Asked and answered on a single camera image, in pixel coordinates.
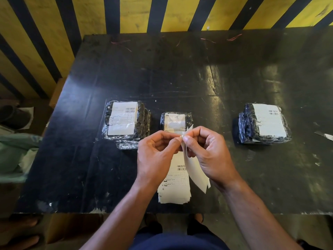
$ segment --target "foot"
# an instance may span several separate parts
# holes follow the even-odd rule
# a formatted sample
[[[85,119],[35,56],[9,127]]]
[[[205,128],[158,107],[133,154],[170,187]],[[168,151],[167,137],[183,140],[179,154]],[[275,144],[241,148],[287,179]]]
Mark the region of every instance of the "foot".
[[[152,223],[152,222],[158,222],[157,221],[157,217],[156,217],[156,215],[155,214],[152,214],[152,213],[146,213],[145,215],[144,215],[144,222],[145,222],[145,224],[146,224],[146,226],[149,226],[149,224],[150,223]]]
[[[201,213],[195,214],[194,219],[197,220],[200,224],[202,224],[202,222],[203,222],[203,216]]]

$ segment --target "table surface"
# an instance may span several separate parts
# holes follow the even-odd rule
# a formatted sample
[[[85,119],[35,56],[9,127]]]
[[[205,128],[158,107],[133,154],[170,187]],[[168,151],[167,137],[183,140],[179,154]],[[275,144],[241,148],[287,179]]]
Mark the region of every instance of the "table surface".
[[[228,38],[242,33],[234,41]],[[167,111],[223,134],[235,166],[273,213],[333,211],[333,27],[322,31],[204,31],[85,36],[21,192],[16,212],[111,212],[136,177],[136,150],[102,139],[111,100],[141,100],[151,130]],[[292,141],[241,145],[233,138],[245,103],[281,106]],[[150,212],[229,212],[215,187],[190,183],[184,205]]]

